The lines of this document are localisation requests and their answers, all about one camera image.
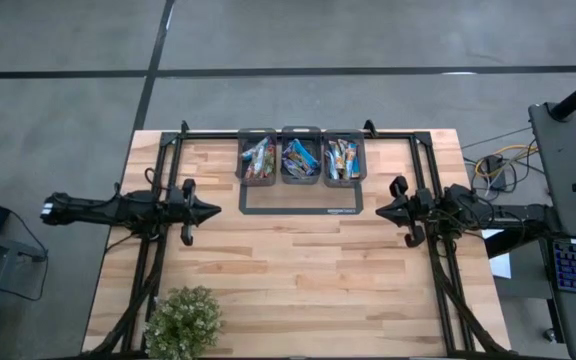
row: wooden table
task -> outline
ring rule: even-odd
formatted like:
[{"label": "wooden table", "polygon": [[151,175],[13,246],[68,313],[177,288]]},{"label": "wooden table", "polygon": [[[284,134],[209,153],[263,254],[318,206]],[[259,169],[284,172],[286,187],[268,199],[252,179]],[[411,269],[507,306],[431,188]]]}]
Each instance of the wooden table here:
[{"label": "wooden table", "polygon": [[[442,184],[468,184],[456,131],[430,131]],[[150,188],[143,173],[154,166],[160,134],[135,133],[123,192]],[[207,356],[445,355],[427,244],[408,249],[407,229],[375,215],[392,201],[388,185],[395,176],[405,175],[409,193],[415,190],[406,141],[366,140],[363,212],[310,216],[243,215],[234,175],[236,140],[183,144],[177,184],[194,178],[197,196],[223,210],[195,229],[192,247],[179,240],[180,226],[171,228],[160,296],[172,287],[214,289],[223,333]],[[428,172],[425,178],[428,184]],[[292,186],[293,191],[300,187]],[[127,230],[113,229],[109,244],[126,235]],[[138,248],[138,240],[130,240],[105,256],[84,350],[99,344],[125,310]],[[481,239],[458,240],[457,259],[468,304],[495,340],[509,348]],[[463,349],[454,308],[451,318]],[[140,320],[135,339],[142,327]]]}]

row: concrete floor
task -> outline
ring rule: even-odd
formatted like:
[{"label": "concrete floor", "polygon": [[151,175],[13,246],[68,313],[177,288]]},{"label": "concrete floor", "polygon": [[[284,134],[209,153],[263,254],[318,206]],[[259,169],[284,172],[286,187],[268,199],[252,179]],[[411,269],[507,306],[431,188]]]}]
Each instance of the concrete floor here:
[{"label": "concrete floor", "polygon": [[[163,7],[0,0],[0,71],[145,70]],[[576,0],[177,0],[169,29],[162,69],[576,65]],[[0,204],[26,219],[51,256],[40,301],[6,300],[0,359],[79,351],[108,228],[44,226],[39,209],[52,191],[111,194],[143,84],[0,80]],[[177,129],[182,119],[195,129],[346,128],[372,119],[382,128],[457,128],[468,144],[527,126],[530,104],[575,88],[576,73],[157,79],[145,128]],[[524,132],[465,155],[531,139]],[[548,201],[532,173],[497,203]],[[20,264],[17,290],[37,291],[41,266]],[[540,337],[550,327],[545,302],[504,298],[502,307],[513,349],[567,356]]]}]

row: green plant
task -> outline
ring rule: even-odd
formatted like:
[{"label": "green plant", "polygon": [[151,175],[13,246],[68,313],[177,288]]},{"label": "green plant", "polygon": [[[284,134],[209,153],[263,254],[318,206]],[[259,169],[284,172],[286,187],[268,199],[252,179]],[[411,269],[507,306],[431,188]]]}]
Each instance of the green plant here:
[{"label": "green plant", "polygon": [[144,332],[151,359],[191,360],[217,345],[219,304],[209,289],[172,289],[158,300]]}]

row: potted plant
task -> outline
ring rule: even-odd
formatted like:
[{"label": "potted plant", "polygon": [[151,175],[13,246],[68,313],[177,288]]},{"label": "potted plant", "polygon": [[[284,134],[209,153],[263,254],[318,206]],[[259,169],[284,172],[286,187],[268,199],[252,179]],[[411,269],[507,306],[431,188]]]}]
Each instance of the potted plant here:
[{"label": "potted plant", "polygon": [[172,289],[146,324],[146,353],[151,359],[192,360],[217,345],[219,304],[209,289]]}]

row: plastic bin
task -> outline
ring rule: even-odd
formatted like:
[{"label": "plastic bin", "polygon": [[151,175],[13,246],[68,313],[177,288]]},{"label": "plastic bin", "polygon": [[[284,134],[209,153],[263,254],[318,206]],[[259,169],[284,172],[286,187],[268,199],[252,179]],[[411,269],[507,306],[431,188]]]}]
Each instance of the plastic bin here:
[{"label": "plastic bin", "polygon": [[251,160],[244,160],[241,154],[257,145],[266,136],[270,137],[270,142],[277,146],[277,131],[275,129],[241,129],[237,132],[238,150],[237,150],[237,170],[235,175],[242,184],[246,186],[272,186],[277,180],[277,154],[275,153],[275,171],[271,176],[263,179],[246,179],[246,170]]},{"label": "plastic bin", "polygon": [[[357,160],[359,160],[359,178],[354,179],[333,179],[330,177],[328,166],[330,160],[326,156],[326,151],[330,150],[329,140],[344,139],[357,144]],[[364,134],[359,130],[326,130],[323,133],[323,174],[324,184],[329,187],[354,187],[361,183],[368,175],[366,170],[366,146],[364,144]]]},{"label": "plastic bin", "polygon": [[293,176],[286,168],[284,168],[283,157],[281,160],[281,179],[286,184],[296,185],[313,185],[319,181],[321,174],[321,129],[315,126],[286,126],[281,129],[281,149],[282,152],[288,147],[288,144],[293,139],[299,139],[301,145],[308,150],[317,161],[319,161],[319,168],[315,170],[312,176],[306,178],[298,178]]}]

